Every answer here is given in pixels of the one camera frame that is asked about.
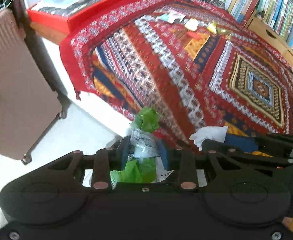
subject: drawer handle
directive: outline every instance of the drawer handle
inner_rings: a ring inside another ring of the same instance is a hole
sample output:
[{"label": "drawer handle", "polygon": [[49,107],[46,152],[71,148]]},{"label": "drawer handle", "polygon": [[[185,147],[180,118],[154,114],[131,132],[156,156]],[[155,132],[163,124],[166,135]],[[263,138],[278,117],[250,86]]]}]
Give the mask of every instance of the drawer handle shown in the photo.
[{"label": "drawer handle", "polygon": [[270,33],[268,30],[265,30],[265,31],[266,31],[266,34],[269,35],[271,38],[276,39],[276,37],[272,33]]}]

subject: tiled floor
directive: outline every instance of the tiled floor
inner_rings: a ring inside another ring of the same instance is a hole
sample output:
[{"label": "tiled floor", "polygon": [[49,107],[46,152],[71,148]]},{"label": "tiled floor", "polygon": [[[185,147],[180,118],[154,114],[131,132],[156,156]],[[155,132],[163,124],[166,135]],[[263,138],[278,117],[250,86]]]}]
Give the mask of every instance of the tiled floor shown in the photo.
[{"label": "tiled floor", "polygon": [[[117,136],[75,104],[70,104],[68,99],[60,100],[64,108],[68,107],[68,116],[53,122],[46,130],[32,151],[30,164],[24,166],[21,161],[0,155],[0,191],[8,182],[73,150],[82,150],[85,155],[94,154]],[[5,223],[0,210],[0,227]]]}]

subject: white tissue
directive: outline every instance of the white tissue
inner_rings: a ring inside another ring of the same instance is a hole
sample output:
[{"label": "white tissue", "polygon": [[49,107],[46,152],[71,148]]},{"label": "white tissue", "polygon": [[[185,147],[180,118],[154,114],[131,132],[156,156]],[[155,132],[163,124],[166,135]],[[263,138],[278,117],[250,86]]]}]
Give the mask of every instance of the white tissue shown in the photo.
[{"label": "white tissue", "polygon": [[205,139],[210,139],[218,142],[224,142],[228,127],[206,126],[199,129],[196,133],[190,136],[190,140],[202,151],[202,142]]}]

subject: patchwork blanket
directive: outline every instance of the patchwork blanket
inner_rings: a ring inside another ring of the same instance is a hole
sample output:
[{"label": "patchwork blanket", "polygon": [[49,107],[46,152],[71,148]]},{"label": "patchwork blanket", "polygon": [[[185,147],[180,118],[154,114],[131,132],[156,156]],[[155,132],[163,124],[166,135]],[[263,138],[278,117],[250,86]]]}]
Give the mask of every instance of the patchwork blanket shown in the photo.
[{"label": "patchwork blanket", "polygon": [[[186,15],[180,24],[157,17]],[[185,22],[198,20],[196,35]],[[215,35],[215,22],[231,36]],[[111,0],[60,45],[76,92],[92,92],[130,119],[144,106],[159,132],[190,144],[204,126],[241,135],[293,134],[293,74],[280,53],[225,11],[199,0]]]}]

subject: bolt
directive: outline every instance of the bolt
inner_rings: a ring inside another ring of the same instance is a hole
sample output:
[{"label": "bolt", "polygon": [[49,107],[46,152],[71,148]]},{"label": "bolt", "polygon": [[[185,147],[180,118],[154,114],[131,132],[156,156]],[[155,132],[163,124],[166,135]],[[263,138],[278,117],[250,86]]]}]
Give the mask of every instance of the bolt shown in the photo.
[{"label": "bolt", "polygon": [[109,184],[105,181],[97,181],[93,184],[93,188],[95,189],[106,189],[109,186]]},{"label": "bolt", "polygon": [[10,239],[12,239],[12,240],[19,240],[20,239],[20,235],[17,232],[10,232],[8,234],[8,237],[10,237]]},{"label": "bolt", "polygon": [[196,184],[191,181],[185,181],[181,183],[181,188],[183,189],[195,189],[195,187],[196,187]]},{"label": "bolt", "polygon": [[272,235],[272,240],[280,240],[282,238],[282,234],[280,232],[274,232]]}]

